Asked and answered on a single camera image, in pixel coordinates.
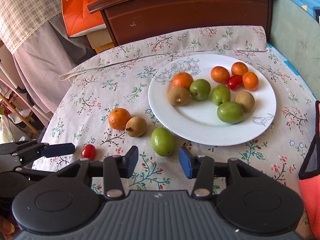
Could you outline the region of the person's left hand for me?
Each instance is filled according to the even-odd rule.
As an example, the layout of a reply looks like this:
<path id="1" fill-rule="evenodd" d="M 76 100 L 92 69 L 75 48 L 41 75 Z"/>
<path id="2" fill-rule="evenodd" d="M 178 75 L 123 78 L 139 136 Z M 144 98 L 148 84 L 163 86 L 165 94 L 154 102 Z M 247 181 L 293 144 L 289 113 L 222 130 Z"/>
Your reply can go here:
<path id="1" fill-rule="evenodd" d="M 11 240 L 12 234 L 15 232 L 15 226 L 4 217 L 0 217 L 0 232 L 5 240 Z"/>

